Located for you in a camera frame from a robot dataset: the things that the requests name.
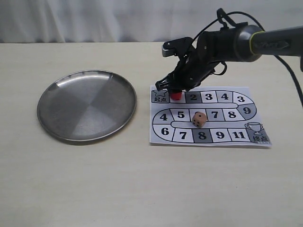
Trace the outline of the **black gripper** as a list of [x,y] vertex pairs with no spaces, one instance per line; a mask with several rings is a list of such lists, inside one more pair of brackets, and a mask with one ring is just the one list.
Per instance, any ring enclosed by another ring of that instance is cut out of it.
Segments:
[[155,83],[156,89],[174,89],[174,92],[190,91],[199,86],[221,62],[239,61],[236,54],[236,29],[203,32],[189,52],[179,58],[172,75]]

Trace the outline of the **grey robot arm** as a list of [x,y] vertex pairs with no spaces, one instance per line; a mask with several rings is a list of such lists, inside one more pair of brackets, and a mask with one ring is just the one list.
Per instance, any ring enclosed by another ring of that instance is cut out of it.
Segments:
[[156,82],[157,90],[170,93],[189,91],[201,84],[215,67],[223,62],[254,62],[261,55],[303,55],[303,29],[294,27],[262,31],[255,25],[204,31],[196,46],[190,37],[167,41],[162,46],[163,57],[179,58],[175,69]]

